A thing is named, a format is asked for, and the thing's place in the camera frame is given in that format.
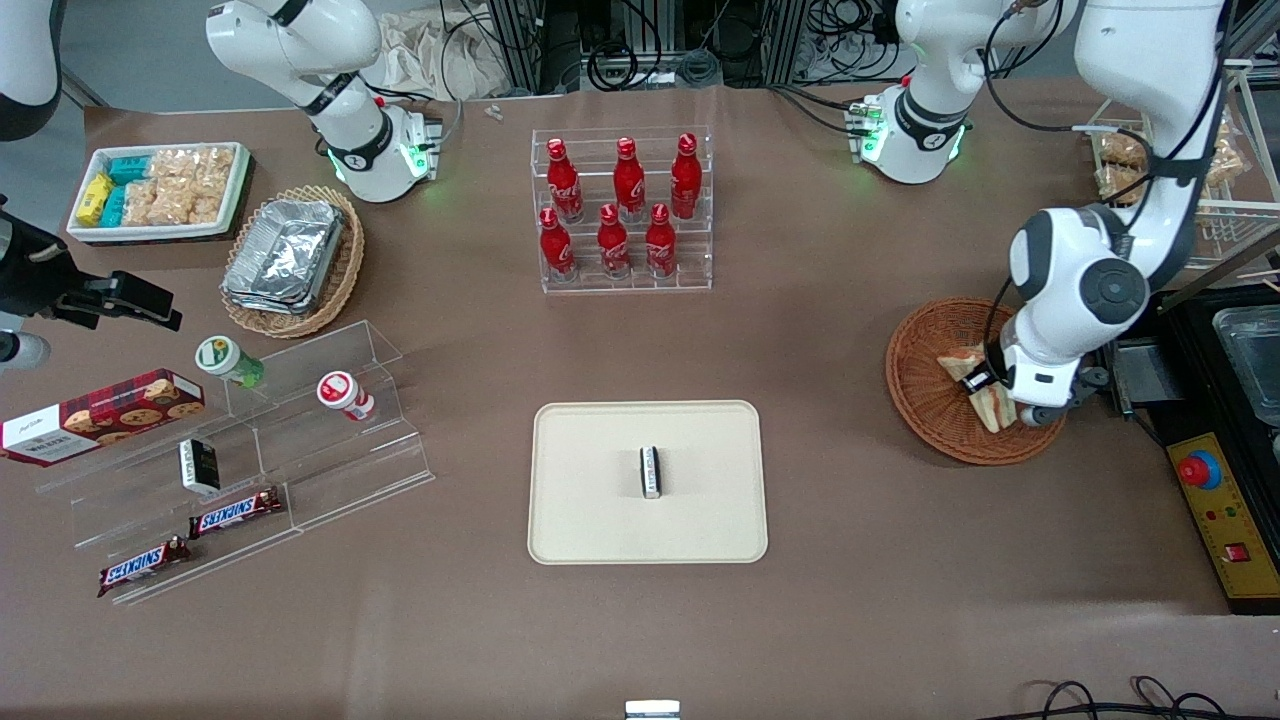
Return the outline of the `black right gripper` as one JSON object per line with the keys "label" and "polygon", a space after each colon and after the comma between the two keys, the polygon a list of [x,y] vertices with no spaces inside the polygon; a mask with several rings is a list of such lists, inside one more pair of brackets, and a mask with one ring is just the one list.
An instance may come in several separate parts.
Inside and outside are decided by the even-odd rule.
{"label": "black right gripper", "polygon": [[[78,269],[61,240],[8,213],[3,214],[1,236],[5,314],[58,319],[88,331],[96,331],[101,318],[180,329],[183,315],[172,309],[170,291],[129,272],[115,270],[104,278],[88,275]],[[161,316],[148,309],[172,310]]]}

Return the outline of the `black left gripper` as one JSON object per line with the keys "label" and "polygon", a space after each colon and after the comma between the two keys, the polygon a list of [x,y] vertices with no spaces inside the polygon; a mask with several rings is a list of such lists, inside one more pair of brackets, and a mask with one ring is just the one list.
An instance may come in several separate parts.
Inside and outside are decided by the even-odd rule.
{"label": "black left gripper", "polygon": [[968,395],[978,395],[997,382],[1005,389],[1011,388],[1010,373],[1000,342],[987,342],[986,365],[975,366],[959,379],[959,384]]}

